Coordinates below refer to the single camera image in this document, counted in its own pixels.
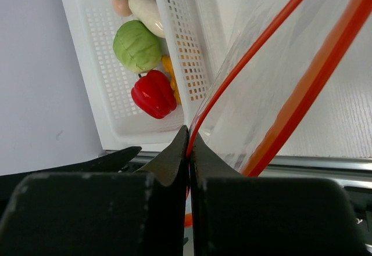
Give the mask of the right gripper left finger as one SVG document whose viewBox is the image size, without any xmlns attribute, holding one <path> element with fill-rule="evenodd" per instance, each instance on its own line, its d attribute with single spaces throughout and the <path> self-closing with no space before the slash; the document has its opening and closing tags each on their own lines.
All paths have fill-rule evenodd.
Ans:
<svg viewBox="0 0 372 256">
<path fill-rule="evenodd" d="M 134 172 L 140 147 L 1 177 L 2 255 L 182 255 L 188 128 Z"/>
</svg>

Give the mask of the clear zip top bag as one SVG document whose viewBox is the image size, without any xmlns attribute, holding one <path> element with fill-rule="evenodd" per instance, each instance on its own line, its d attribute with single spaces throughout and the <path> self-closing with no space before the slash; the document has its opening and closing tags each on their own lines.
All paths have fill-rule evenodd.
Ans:
<svg viewBox="0 0 372 256">
<path fill-rule="evenodd" d="M 230 167 L 277 155 L 371 157 L 371 0 L 241 0 L 190 127 Z"/>
</svg>

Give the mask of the green cabbage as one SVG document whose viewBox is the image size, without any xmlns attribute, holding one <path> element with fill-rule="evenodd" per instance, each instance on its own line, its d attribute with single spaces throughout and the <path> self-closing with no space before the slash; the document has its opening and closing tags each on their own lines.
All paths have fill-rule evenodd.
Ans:
<svg viewBox="0 0 372 256">
<path fill-rule="evenodd" d="M 154 69 L 162 58 L 158 37 L 139 20 L 130 20 L 119 27 L 112 48 L 118 61 L 135 74 Z"/>
</svg>

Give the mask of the white radish with leaves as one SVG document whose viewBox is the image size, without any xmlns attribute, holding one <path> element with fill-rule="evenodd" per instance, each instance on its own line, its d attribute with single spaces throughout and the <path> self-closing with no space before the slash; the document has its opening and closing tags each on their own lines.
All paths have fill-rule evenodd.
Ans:
<svg viewBox="0 0 372 256">
<path fill-rule="evenodd" d="M 165 37 L 165 31 L 156 0 L 128 0 L 132 15 L 159 38 Z"/>
</svg>

